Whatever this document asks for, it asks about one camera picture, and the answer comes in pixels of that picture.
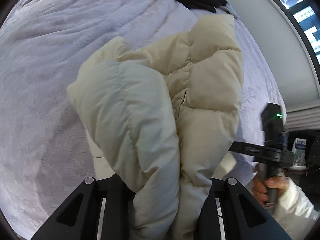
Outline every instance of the triangular cutout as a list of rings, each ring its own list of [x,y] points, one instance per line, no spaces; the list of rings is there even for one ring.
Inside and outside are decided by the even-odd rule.
[[[66,209],[57,217],[57,222],[73,227],[76,223],[83,197],[83,194],[77,195]]]
[[[245,222],[249,228],[264,224],[267,221],[243,194],[239,194],[238,197],[245,217]]]

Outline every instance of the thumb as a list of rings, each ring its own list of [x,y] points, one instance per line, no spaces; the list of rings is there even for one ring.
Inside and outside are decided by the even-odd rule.
[[[265,181],[265,185],[269,188],[278,188],[286,190],[289,187],[289,179],[283,176],[276,176]]]

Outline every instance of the quilted fabric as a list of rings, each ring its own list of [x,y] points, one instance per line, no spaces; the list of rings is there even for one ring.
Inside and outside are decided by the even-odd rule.
[[[90,69],[90,65],[110,59],[147,66],[164,76],[176,121],[181,166],[179,208],[170,237],[193,239],[197,218],[211,187],[210,178],[233,142],[239,121],[243,84],[242,56],[235,38],[233,17],[203,16],[190,32],[171,35],[136,50],[129,50],[124,39],[114,38],[88,59],[85,67],[81,67],[79,77],[86,68]],[[78,94],[95,96],[80,85],[77,89]],[[103,102],[103,95],[101,92],[99,104]],[[73,105],[88,127],[93,121],[90,109],[96,107],[94,104],[80,107],[82,104],[78,104],[78,101],[82,100],[78,98]],[[102,130],[91,127],[88,129],[90,137],[108,160],[108,155],[113,155],[104,150],[110,147],[107,145],[108,140],[99,134]],[[115,169],[113,163],[109,164],[117,173],[125,169],[119,166]],[[125,183],[130,180],[125,176],[122,179]],[[139,210],[136,222],[141,221],[138,214]],[[158,239],[156,227],[152,223],[148,226],[147,232],[136,236]],[[144,228],[144,224],[136,223],[135,228]]]

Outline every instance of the silver screw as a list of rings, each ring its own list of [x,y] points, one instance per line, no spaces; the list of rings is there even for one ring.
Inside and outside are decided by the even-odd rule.
[[[94,182],[94,178],[93,178],[93,177],[87,177],[87,178],[84,180],[84,183],[85,183],[85,184],[91,184],[92,182]]]
[[[237,180],[236,180],[235,178],[229,178],[229,179],[228,179],[228,183],[229,183],[230,185],[235,185],[235,184],[237,184]]]

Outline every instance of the white wall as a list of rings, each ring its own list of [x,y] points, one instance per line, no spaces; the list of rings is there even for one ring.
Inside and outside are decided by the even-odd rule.
[[[270,0],[229,0],[261,49],[286,106],[319,99],[319,84],[305,46]]]

